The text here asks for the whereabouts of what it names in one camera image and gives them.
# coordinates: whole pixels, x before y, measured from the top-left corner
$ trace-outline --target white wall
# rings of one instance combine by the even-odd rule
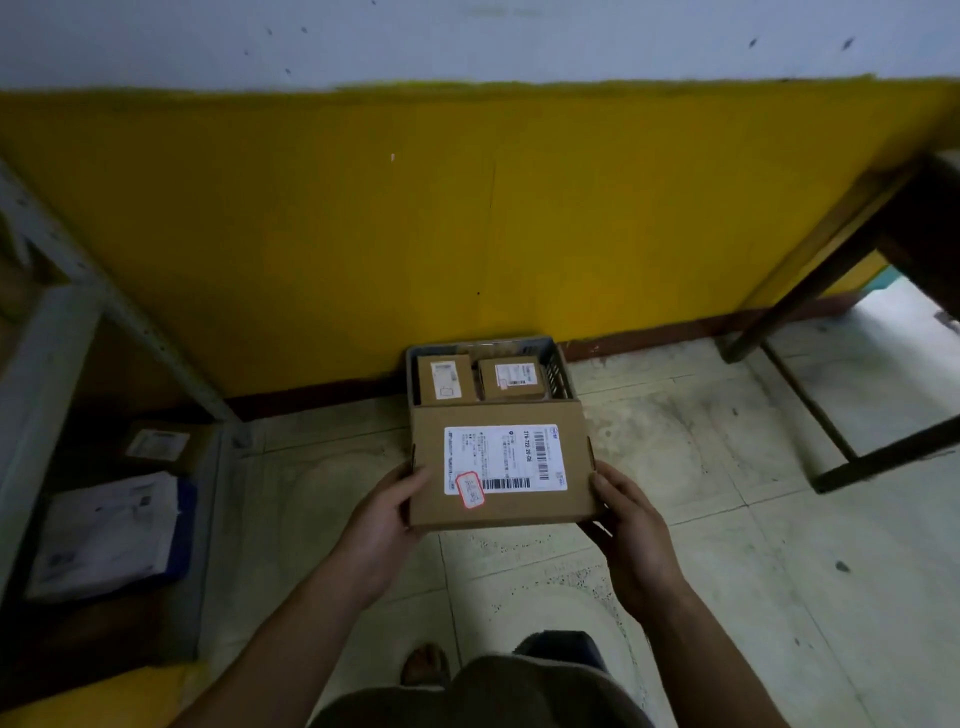
[[[960,0],[4,0],[0,88],[960,75]]]

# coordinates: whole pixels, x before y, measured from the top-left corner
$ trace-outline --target forearm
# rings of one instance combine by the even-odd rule
[[[689,586],[641,624],[680,728],[788,728],[740,650]]]
[[[362,609],[350,582],[336,553],[321,562],[176,728],[302,728]]]

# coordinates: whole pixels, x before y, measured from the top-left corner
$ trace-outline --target tiled floor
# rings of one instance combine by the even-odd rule
[[[853,446],[960,412],[960,335],[909,283],[773,339]],[[960,714],[960,451],[829,496],[805,473],[842,460],[762,354],[713,342],[571,366],[599,457],[671,523],[688,579],[794,726],[955,725]],[[234,659],[403,459],[403,398],[261,421],[218,508],[204,649]],[[397,679],[416,644],[454,668],[547,628],[583,629],[611,673],[672,725],[649,647],[572,525],[424,539],[350,638],[324,704]]]

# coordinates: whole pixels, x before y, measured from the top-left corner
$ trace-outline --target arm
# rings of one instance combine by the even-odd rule
[[[340,541],[256,631],[237,661],[172,728],[302,728],[360,613],[393,582],[418,537],[400,506],[426,471],[387,473],[350,516]]]
[[[689,584],[666,522],[623,473],[597,462],[609,510],[581,523],[607,557],[613,590],[643,627],[681,728],[788,728],[770,695]]]

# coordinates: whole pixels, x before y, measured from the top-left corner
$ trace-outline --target hand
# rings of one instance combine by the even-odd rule
[[[420,540],[403,522],[400,506],[429,478],[423,468],[411,473],[408,463],[384,475],[353,509],[330,552],[330,559],[355,587],[360,609],[369,607],[390,588]]]
[[[616,598],[643,623],[688,589],[670,531],[636,483],[612,465],[597,460],[590,484],[609,510],[580,527],[607,557]]]

